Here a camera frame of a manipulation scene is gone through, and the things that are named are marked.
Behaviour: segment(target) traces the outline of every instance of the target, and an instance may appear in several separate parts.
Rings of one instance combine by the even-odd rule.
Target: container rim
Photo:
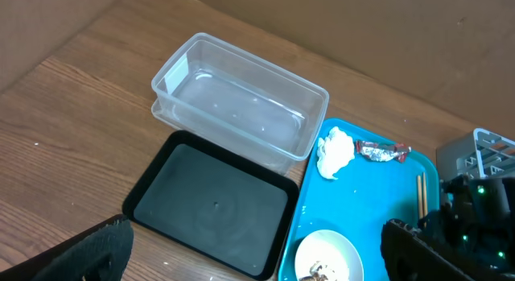
[[[322,98],[323,98],[323,104],[322,104],[322,107],[321,107],[321,110],[320,110],[320,113],[319,113],[319,116],[318,118],[316,119],[318,125],[315,127],[315,129],[313,130],[313,133],[311,135],[311,138],[309,140],[309,142],[307,142],[307,145],[306,147],[304,148],[304,152],[302,154],[295,154],[293,152],[289,152],[289,151],[286,151],[282,148],[279,148],[277,146],[275,146],[274,144],[271,144],[271,143],[268,143],[267,141],[264,141],[248,132],[245,132],[239,128],[236,128],[235,126],[232,126],[226,122],[223,122],[221,121],[220,119],[210,115],[210,114],[207,114],[205,113],[204,111],[202,110],[199,110],[198,108],[192,106],[192,105],[189,105],[188,103],[184,102],[184,101],[181,101],[180,99],[178,99],[177,97],[175,96],[172,96],[170,94],[167,94],[165,93],[164,91],[162,91],[161,89],[157,89],[157,84],[164,78],[164,73],[166,73],[168,71],[168,68],[170,66],[170,64],[174,61],[176,61],[179,57],[181,57],[185,52],[187,52],[187,50],[189,50],[193,44],[197,41],[200,41],[200,38],[201,37],[205,37],[205,38],[208,38],[209,40],[211,40],[212,42],[214,42],[213,44],[215,45],[218,45],[220,48],[223,48],[225,50],[228,50],[228,52],[231,52],[230,50],[232,51],[235,51],[235,52],[239,52],[241,54],[243,54],[244,56],[248,56],[249,58],[251,58],[252,60],[255,60],[259,63],[262,63],[264,65],[267,66],[268,69],[271,70],[271,72],[275,72],[273,71],[273,69],[275,70],[278,70],[280,72],[283,72],[285,73],[286,75],[296,79],[297,81],[301,81],[305,84],[308,84],[310,86],[310,88],[313,88],[315,91],[318,91],[318,92],[321,92],[323,95]],[[230,129],[231,131],[239,134],[240,136],[244,136],[246,138],[249,138],[251,139],[252,141],[256,142],[256,143],[259,143],[265,147],[271,147],[273,148],[274,150],[280,152],[281,154],[283,155],[286,155],[287,157],[295,160],[295,161],[302,161],[302,160],[305,160],[309,154],[311,153],[311,149],[313,147],[313,145],[315,144],[315,140],[316,140],[316,137],[318,136],[318,133],[320,132],[320,128],[322,127],[322,123],[323,123],[323,120],[325,118],[325,114],[327,113],[327,109],[328,109],[328,104],[329,104],[329,93],[328,91],[326,91],[324,88],[318,86],[317,84],[314,84],[284,68],[281,68],[279,66],[277,66],[276,64],[273,64],[273,63],[270,63],[268,60],[264,60],[258,56],[255,56],[253,55],[252,53],[250,52],[247,52],[239,47],[236,47],[230,43],[227,43],[225,42],[224,40],[221,40],[221,39],[218,39],[212,35],[209,35],[205,32],[199,32],[199,33],[196,33],[194,34],[190,39],[188,39],[186,41],[186,43],[184,43],[176,52],[173,53],[173,55],[170,57],[170,59],[167,60],[167,62],[159,69],[159,71],[157,72],[157,74],[154,76],[154,78],[152,79],[152,82],[151,82],[151,85],[152,85],[152,89],[154,90],[154,92],[156,92],[159,96],[162,96],[162,97],[165,97],[165,98],[171,98],[173,101],[176,101],[178,103],[180,103],[181,105],[185,105],[186,107],[188,107],[190,110],[192,110],[194,113],[200,115],[201,117],[204,117],[204,118],[207,118],[209,119],[210,121],[212,122],[215,122],[217,125],[220,125],[220,126],[223,126],[224,128],[228,128]]]

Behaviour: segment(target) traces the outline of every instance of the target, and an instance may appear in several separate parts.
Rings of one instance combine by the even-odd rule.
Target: transparent storage box
[[[309,155],[328,92],[210,35],[190,38],[152,80],[153,115],[273,171]]]

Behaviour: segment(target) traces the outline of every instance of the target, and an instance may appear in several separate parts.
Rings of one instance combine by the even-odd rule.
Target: gray plastic basket
[[[515,176],[515,142],[476,128],[436,150],[441,180],[467,174],[473,179]]]

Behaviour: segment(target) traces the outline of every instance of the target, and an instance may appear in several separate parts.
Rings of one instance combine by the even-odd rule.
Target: crumpled white paper
[[[333,127],[325,140],[319,138],[316,155],[319,157],[316,167],[320,175],[328,180],[338,180],[334,174],[354,159],[352,137]]]

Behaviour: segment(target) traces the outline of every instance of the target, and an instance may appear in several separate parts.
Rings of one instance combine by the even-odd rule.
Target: chopsticks
[[[418,218],[422,219],[427,216],[427,185],[426,185],[426,173],[422,173],[421,177],[417,176],[417,192],[418,192]]]

